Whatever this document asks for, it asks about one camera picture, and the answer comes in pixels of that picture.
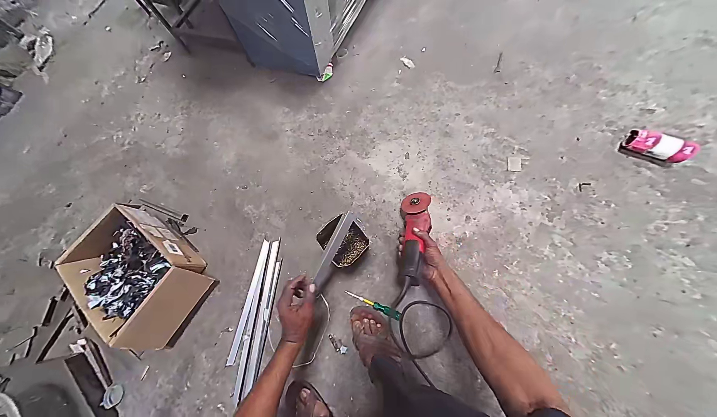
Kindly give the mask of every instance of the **screwdriver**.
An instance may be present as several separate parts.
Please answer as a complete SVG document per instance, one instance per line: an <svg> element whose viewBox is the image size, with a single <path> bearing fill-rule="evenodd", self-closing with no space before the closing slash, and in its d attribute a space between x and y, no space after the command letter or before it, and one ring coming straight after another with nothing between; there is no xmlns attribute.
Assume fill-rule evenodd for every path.
<svg viewBox="0 0 717 417"><path fill-rule="evenodd" d="M385 316L387 316L389 318L393 318L397 321L400 320L401 315L400 315L399 311L397 311L395 309L391 309L391 308L389 308L389 306L384 306L383 304L376 303L375 301L367 300L360 295L354 294L353 292L348 292L348 291L345 291L345 292L346 292L346 294L350 295L351 297L357 298L357 299L363 301L364 303L369 304L373 309L375 309L378 312L381 312Z"/></svg>

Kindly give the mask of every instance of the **box label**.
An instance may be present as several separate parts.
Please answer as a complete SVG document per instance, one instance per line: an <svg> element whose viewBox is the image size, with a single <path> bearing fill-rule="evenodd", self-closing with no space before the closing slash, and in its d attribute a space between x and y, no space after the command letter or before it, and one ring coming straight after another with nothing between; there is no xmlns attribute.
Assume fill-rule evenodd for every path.
<svg viewBox="0 0 717 417"><path fill-rule="evenodd" d="M166 248L166 250L169 253L172 254L178 254L180 256L184 256L184 252L181 251L181 248L178 247L174 242L171 241L163 241L163 246Z"/></svg>

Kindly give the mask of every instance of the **green screwdriver handle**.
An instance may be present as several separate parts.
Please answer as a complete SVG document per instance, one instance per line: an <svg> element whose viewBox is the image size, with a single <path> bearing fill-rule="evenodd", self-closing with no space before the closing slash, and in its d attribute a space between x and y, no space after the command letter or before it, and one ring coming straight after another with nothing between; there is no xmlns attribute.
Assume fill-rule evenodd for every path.
<svg viewBox="0 0 717 417"><path fill-rule="evenodd" d="M397 321L400 321L400 312L395 309L391 309L388 306L384 306L383 304L377 303L376 301L374 302L372 308L374 308L378 312L381 312L389 318L393 318Z"/></svg>

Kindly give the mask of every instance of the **black cable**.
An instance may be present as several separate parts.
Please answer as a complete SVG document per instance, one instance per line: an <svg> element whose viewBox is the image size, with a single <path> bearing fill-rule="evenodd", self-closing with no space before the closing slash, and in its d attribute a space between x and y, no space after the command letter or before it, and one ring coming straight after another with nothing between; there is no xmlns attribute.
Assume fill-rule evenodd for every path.
<svg viewBox="0 0 717 417"><path fill-rule="evenodd" d="M402 299L408 293L409 285L410 285L409 278L405 277L405 282L404 282L404 285L402 286L402 291L400 291L399 295L397 296L397 298L395 298L395 300L392 302L392 305L390 306L392 309L397 309L397 306L400 304ZM444 314L446 315L446 319L449 322L449 331L446 334L446 338L444 338L444 340L441 342L441 344L437 348L429 351L428 353L424 353L421 355L415 355L412 353L412 351L410 351L409 346L408 346L408 341L405 340L405 336L404 336L405 313L408 312L410 307L413 307L413 306L435 307L435 308L441 310L442 312L444 312ZM402 309L402 312L400 313L399 327L400 327L400 339L402 340L402 346L404 347L404 350L405 350L406 355L408 356L409 360L413 363L413 365L415 365L415 367L418 369L418 372L420 373L420 375L423 376L423 379L425 379L425 381L428 383L428 385L432 386L433 388L436 388L436 385L434 385L430 381L430 378L428 378L428 375L420 367L420 365L418 365L418 362L416 359L425 359L430 356L436 355L438 352L441 352L441 349L443 349L443 347L446 345L446 342L451 338L451 333L453 332L453 321L451 320L451 315L449 314L449 312L446 311L445 308L443 308L437 304L431 303L426 300L416 300L416 301L411 302L410 304L405 306L405 308ZM397 337L395 337L395 333L394 333L394 330L392 329L392 326L390 326L390 336L392 337L392 340L395 342L395 345L399 346L399 344L397 343Z"/></svg>

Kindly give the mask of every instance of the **red angle grinder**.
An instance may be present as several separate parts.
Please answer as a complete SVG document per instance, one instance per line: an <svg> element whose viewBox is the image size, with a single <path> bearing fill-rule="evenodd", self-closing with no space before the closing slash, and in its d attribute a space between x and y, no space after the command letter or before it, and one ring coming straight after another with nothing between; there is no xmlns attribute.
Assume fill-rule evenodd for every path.
<svg viewBox="0 0 717 417"><path fill-rule="evenodd" d="M420 285L425 254L425 243L413 233L413 229L430 232L429 205L430 195L422 192L408 195L400 204L400 213L405 221L405 242L402 246L399 276L409 279L412 286Z"/></svg>

